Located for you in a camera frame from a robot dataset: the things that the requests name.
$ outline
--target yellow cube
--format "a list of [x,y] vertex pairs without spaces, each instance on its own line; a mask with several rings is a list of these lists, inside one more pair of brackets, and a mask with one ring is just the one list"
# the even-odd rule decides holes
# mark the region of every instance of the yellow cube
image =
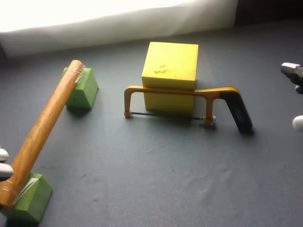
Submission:
[[[151,42],[142,73],[143,86],[194,90],[198,47]],[[193,96],[144,93],[144,101],[147,110],[193,113]]]

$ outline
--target table surface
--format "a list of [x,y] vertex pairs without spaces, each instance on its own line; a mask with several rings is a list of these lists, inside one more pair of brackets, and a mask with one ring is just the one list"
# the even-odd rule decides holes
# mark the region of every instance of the table surface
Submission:
[[[78,59],[100,86],[93,109],[64,108],[34,168],[54,187],[39,226],[300,227],[303,96],[280,72],[302,63],[303,20],[11,59],[0,66],[0,144],[11,163],[64,67]],[[242,135],[226,103],[217,129],[125,119],[124,89],[141,85],[150,41],[199,44],[197,88],[239,89],[254,125]],[[142,94],[131,109],[144,111]],[[195,115],[205,111],[195,102]],[[0,226],[6,218],[0,217]]]

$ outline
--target black handle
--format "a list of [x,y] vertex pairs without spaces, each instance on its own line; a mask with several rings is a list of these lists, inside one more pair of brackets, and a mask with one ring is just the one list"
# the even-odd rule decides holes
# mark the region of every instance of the black handle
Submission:
[[220,97],[226,101],[239,131],[250,132],[252,122],[241,95],[236,91],[221,91]]

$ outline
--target green block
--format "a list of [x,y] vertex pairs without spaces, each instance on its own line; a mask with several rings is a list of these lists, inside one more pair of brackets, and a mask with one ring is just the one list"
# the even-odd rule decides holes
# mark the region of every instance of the green block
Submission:
[[31,173],[22,192],[17,197],[14,208],[12,210],[2,210],[1,212],[8,219],[37,223],[44,213],[52,191],[52,187],[42,175]]
[[91,109],[93,107],[99,87],[92,69],[84,69],[81,78],[78,80],[74,91],[66,102],[67,107]]

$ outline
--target brown cylinder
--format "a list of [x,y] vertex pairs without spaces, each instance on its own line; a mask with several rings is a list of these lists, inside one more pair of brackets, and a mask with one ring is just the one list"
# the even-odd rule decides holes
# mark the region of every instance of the brown cylinder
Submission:
[[73,60],[66,73],[53,92],[50,100],[29,132],[23,145],[15,157],[11,178],[0,183],[0,206],[5,209],[13,208],[15,199],[22,190],[42,147],[44,146],[53,126],[55,125],[65,103],[71,95],[77,77],[83,71],[83,63]]

